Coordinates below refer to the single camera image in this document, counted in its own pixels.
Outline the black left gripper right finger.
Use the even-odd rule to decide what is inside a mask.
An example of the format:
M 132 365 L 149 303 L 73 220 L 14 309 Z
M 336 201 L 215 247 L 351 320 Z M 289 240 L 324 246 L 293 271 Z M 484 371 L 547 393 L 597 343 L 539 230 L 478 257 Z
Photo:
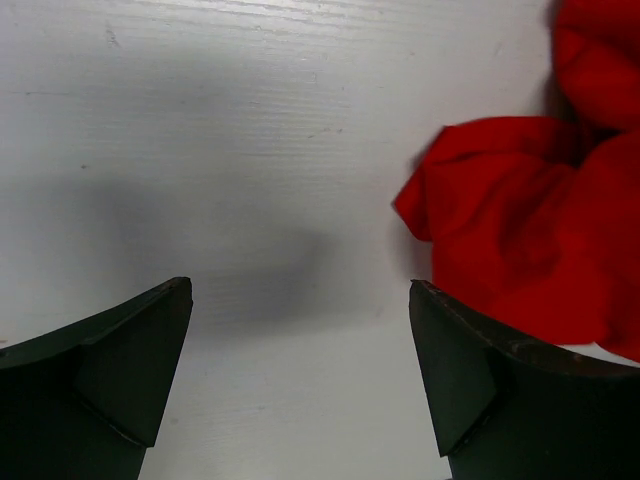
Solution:
M 455 479 L 635 479 L 639 371 L 473 311 L 426 281 L 409 316 L 439 454 Z

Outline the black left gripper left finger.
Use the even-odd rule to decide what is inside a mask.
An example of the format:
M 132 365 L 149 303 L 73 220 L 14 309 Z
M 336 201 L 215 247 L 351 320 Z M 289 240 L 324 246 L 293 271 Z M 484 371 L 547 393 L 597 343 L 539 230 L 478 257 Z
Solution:
M 2 478 L 138 478 L 192 307 L 190 279 L 176 277 L 2 349 Z

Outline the red t shirt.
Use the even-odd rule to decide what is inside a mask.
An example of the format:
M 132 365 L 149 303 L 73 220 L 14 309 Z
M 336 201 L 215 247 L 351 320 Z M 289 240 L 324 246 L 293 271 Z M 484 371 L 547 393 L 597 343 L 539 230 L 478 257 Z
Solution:
M 555 79 L 576 118 L 444 128 L 395 199 L 434 284 L 557 345 L 639 357 L 639 5 L 565 1 Z

